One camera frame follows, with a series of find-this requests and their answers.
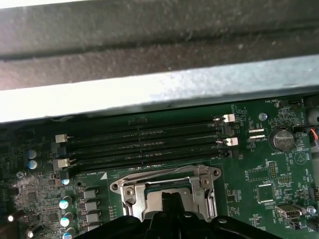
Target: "blue-topped capacitor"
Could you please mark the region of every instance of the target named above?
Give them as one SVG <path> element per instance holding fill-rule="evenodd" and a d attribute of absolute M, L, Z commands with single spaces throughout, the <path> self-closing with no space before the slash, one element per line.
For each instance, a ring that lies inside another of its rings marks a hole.
<path fill-rule="evenodd" d="M 27 157 L 29 159 L 35 159 L 37 156 L 37 152 L 34 149 L 30 149 L 27 153 L 26 153 Z"/>
<path fill-rule="evenodd" d="M 59 203 L 60 209 L 67 209 L 72 204 L 72 198 L 70 196 L 65 196 Z"/>
<path fill-rule="evenodd" d="M 76 231 L 74 228 L 68 228 L 65 234 L 63 234 L 62 239 L 74 239 L 76 235 Z"/>
<path fill-rule="evenodd" d="M 67 227 L 73 221 L 74 216 L 73 213 L 66 213 L 60 220 L 60 224 L 63 227 Z"/>
<path fill-rule="evenodd" d="M 29 169 L 36 169 L 39 166 L 38 161 L 37 160 L 30 160 L 28 162 L 28 168 Z"/>
<path fill-rule="evenodd" d="M 63 179 L 61 182 L 63 185 L 68 185 L 70 183 L 70 179 Z"/>

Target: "gray metal panel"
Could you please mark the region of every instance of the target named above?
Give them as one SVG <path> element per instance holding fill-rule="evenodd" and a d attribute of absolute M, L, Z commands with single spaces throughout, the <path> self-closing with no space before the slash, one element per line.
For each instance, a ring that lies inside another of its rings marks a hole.
<path fill-rule="evenodd" d="M 319 55 L 0 91 L 0 122 L 319 91 Z"/>
<path fill-rule="evenodd" d="M 0 89 L 48 86 L 319 54 L 319 28 L 0 62 Z"/>
<path fill-rule="evenodd" d="M 0 56 L 190 41 L 307 28 L 317 0 L 95 0 L 0 9 Z"/>

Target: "mounting screw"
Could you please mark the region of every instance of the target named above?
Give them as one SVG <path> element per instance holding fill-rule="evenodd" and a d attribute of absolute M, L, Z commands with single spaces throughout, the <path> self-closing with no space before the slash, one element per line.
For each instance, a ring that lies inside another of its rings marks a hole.
<path fill-rule="evenodd" d="M 202 183 L 203 183 L 203 184 L 209 184 L 208 178 L 203 178 Z"/>
<path fill-rule="evenodd" d="M 184 213 L 184 217 L 186 218 L 191 218 L 192 216 L 193 216 L 192 213 L 189 213 L 189 212 Z"/>
<path fill-rule="evenodd" d="M 16 173 L 16 178 L 22 179 L 25 177 L 25 172 L 19 171 Z"/>
<path fill-rule="evenodd" d="M 133 188 L 127 188 L 127 189 L 125 189 L 125 195 L 126 196 L 133 196 L 134 195 L 134 190 L 133 190 Z"/>
<path fill-rule="evenodd" d="M 225 223 L 227 223 L 227 220 L 226 220 L 226 219 L 224 219 L 224 218 L 221 218 L 221 219 L 218 219 L 218 222 L 219 222 L 219 223 L 223 223 L 223 224 L 225 224 Z"/>
<path fill-rule="evenodd" d="M 260 113 L 258 118 L 260 121 L 265 121 L 268 118 L 268 115 L 266 113 Z"/>

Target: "black chip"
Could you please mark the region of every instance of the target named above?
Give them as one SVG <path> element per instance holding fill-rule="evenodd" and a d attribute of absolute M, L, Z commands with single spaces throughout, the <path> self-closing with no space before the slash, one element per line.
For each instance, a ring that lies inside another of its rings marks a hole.
<path fill-rule="evenodd" d="M 49 181 L 48 181 L 48 184 L 49 184 L 49 186 L 55 185 L 55 180 L 49 180 Z"/>
<path fill-rule="evenodd" d="M 16 196 L 19 194 L 18 188 L 9 188 L 8 190 L 9 196 Z"/>
<path fill-rule="evenodd" d="M 33 193 L 28 193 L 28 200 L 29 201 L 34 201 L 36 199 L 36 194 Z"/>
<path fill-rule="evenodd" d="M 39 215 L 33 215 L 32 220 L 33 221 L 38 221 L 40 219 Z"/>
<path fill-rule="evenodd" d="M 0 154 L 3 154 L 3 153 L 10 153 L 9 146 L 1 146 L 0 147 Z"/>
<path fill-rule="evenodd" d="M 57 215 L 56 213 L 50 213 L 50 214 L 49 214 L 49 220 L 50 220 L 51 222 L 57 221 L 57 220 L 58 220 L 58 215 Z"/>

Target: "integrated circuit chip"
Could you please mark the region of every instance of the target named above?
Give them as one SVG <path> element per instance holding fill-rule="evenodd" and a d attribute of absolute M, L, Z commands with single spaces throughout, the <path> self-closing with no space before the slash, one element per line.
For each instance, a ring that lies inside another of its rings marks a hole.
<path fill-rule="evenodd" d="M 248 170 L 248 180 L 250 182 L 265 180 L 269 178 L 268 168 Z"/>
<path fill-rule="evenodd" d="M 9 188 L 8 190 L 9 196 L 16 196 L 19 194 L 18 188 Z"/>
<path fill-rule="evenodd" d="M 29 200 L 29 201 L 34 201 L 34 200 L 36 200 L 36 194 L 35 194 L 35 192 L 33 192 L 33 193 L 28 193 L 28 200 Z"/>
<path fill-rule="evenodd" d="M 58 220 L 58 214 L 57 213 L 50 213 L 49 214 L 49 220 L 51 222 L 57 221 Z"/>
<path fill-rule="evenodd" d="M 49 185 L 49 186 L 55 185 L 55 180 L 54 180 L 54 179 L 49 180 L 49 181 L 48 181 L 48 185 Z"/>
<path fill-rule="evenodd" d="M 265 184 L 257 187 L 257 201 L 258 203 L 272 202 L 274 200 L 273 185 Z"/>

